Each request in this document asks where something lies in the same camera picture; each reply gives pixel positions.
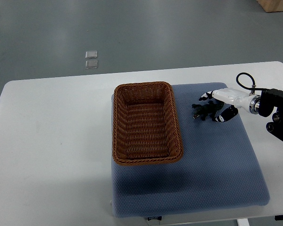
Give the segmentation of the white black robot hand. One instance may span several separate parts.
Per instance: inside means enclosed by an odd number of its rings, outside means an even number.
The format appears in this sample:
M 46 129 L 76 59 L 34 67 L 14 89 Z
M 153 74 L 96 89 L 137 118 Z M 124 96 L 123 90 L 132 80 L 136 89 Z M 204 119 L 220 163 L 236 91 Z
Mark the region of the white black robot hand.
M 212 121 L 215 122 L 229 121 L 238 114 L 239 108 L 251 114 L 258 114 L 259 112 L 260 95 L 255 94 L 254 91 L 246 93 L 232 88 L 217 89 L 206 92 L 199 98 L 199 101 L 208 99 L 216 99 L 219 102 L 230 105 L 220 115 L 212 116 Z

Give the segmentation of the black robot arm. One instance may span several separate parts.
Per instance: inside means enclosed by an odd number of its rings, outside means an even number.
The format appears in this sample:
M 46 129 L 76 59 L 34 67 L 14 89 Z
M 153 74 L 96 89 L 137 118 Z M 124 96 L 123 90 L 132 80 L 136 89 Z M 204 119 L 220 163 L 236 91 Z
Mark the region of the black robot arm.
M 266 124 L 267 131 L 283 141 L 283 91 L 268 89 L 261 92 L 258 113 L 262 117 L 272 116 Z

